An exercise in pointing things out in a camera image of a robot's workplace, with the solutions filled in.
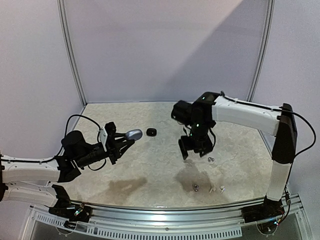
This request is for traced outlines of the blue-grey earbud charging case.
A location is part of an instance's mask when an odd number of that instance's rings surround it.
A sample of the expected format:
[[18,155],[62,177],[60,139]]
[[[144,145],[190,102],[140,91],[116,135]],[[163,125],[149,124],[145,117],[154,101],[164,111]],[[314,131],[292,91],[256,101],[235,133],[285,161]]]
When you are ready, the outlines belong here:
[[129,140],[138,141],[142,138],[143,132],[140,129],[133,129],[125,133],[125,138]]

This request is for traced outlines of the aluminium corner post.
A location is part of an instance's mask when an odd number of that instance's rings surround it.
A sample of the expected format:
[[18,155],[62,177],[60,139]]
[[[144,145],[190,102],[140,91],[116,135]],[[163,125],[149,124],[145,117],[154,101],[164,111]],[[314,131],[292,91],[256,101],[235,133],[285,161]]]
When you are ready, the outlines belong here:
[[253,79],[252,79],[252,82],[248,91],[248,95],[246,98],[246,100],[249,102],[252,102],[254,99],[254,95],[255,95],[259,78],[261,75],[261,71],[263,68],[263,63],[264,63],[264,59],[265,59],[265,55],[268,47],[268,41],[270,37],[270,32],[271,32],[274,7],[275,7],[275,1],[268,0],[265,18],[264,18],[264,24],[263,24],[263,31],[262,31],[261,41],[260,41],[260,47],[258,52],[258,58],[257,58],[257,62],[254,69]]
[[85,96],[83,84],[81,82],[81,78],[78,71],[76,58],[75,58],[75,54],[72,46],[72,40],[71,40],[71,35],[70,35],[70,30],[69,30],[68,20],[67,20],[67,10],[66,10],[65,1],[57,0],[57,7],[58,7],[59,20],[60,20],[60,25],[62,30],[62,36],[64,40],[67,58],[69,61],[71,74],[73,77],[73,81],[74,81],[81,105],[85,107],[88,104],[88,102]]

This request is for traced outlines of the aluminium back wall rail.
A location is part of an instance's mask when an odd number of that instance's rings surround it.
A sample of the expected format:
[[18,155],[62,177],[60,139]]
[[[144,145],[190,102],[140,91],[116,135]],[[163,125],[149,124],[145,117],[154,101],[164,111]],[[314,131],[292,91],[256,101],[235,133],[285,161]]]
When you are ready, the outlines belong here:
[[88,101],[86,104],[176,103],[180,100]]

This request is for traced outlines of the aluminium right corner post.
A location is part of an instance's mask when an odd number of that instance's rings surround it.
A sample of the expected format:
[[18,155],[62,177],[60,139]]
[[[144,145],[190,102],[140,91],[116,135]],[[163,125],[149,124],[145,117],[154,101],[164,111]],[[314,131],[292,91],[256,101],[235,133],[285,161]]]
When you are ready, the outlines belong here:
[[264,59],[265,59],[265,55],[268,47],[268,41],[270,37],[270,32],[271,32],[274,7],[275,7],[275,1],[268,0],[265,18],[264,18],[264,24],[263,24],[263,31],[262,31],[261,41],[260,41],[260,47],[258,52],[258,58],[257,58],[257,62],[254,69],[253,79],[252,79],[252,82],[248,91],[248,95],[246,98],[246,100],[249,102],[252,102],[254,99],[254,95],[255,95],[259,78],[261,75],[261,71],[263,68],[263,63],[264,63]]

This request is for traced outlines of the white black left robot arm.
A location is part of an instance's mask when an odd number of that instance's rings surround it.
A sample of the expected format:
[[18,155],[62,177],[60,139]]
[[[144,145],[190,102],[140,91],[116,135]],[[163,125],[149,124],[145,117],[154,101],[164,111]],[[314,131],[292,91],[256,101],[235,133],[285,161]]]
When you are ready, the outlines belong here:
[[81,131],[73,130],[61,141],[63,155],[47,159],[1,155],[0,199],[43,205],[52,215],[72,222],[88,222],[92,208],[73,203],[61,184],[73,181],[85,167],[101,160],[115,164],[142,136],[139,129],[117,133],[101,128],[98,142],[90,144]]

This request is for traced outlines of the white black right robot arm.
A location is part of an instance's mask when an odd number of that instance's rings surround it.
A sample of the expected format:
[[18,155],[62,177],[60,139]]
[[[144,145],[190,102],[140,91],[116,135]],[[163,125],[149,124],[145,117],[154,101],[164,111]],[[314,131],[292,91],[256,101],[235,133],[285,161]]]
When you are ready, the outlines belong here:
[[296,157],[298,135],[291,105],[261,105],[228,97],[224,92],[205,92],[193,103],[183,100],[175,103],[171,118],[189,128],[178,140],[183,159],[189,156],[189,151],[200,157],[213,151],[217,139],[209,135],[217,122],[237,124],[274,136],[270,183],[263,203],[244,207],[241,213],[246,222],[285,218],[287,211],[282,197],[288,196],[286,186]]

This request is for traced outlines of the aluminium left corner post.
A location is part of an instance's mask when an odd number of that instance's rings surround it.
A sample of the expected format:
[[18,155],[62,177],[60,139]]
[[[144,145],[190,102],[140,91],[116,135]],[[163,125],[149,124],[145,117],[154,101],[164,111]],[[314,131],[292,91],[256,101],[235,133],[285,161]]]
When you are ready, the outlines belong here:
[[57,0],[57,7],[58,7],[59,20],[60,20],[60,25],[62,30],[62,36],[64,40],[67,58],[69,61],[71,74],[73,77],[73,81],[74,81],[81,105],[85,107],[88,104],[88,102],[85,96],[83,84],[81,82],[81,78],[78,71],[76,58],[75,58],[75,54],[72,46],[72,40],[71,40],[71,35],[70,35],[70,30],[69,30],[68,20],[67,20],[67,10],[66,10],[65,1]]

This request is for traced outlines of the black gold earbud charging case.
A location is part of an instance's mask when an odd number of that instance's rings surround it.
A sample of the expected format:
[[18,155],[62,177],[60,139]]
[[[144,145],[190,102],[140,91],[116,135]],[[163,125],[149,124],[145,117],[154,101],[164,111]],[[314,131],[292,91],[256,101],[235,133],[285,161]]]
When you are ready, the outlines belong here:
[[146,130],[146,135],[149,137],[155,137],[157,135],[157,130],[155,128],[148,128]]

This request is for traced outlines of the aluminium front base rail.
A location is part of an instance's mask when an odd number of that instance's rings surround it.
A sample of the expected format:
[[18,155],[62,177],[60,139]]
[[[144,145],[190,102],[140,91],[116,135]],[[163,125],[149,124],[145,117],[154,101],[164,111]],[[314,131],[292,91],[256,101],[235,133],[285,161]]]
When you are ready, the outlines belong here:
[[88,222],[72,223],[32,206],[22,234],[24,240],[311,240],[313,238],[299,195],[285,205],[286,219],[247,222],[244,207],[262,198],[197,208],[132,208],[92,206]]

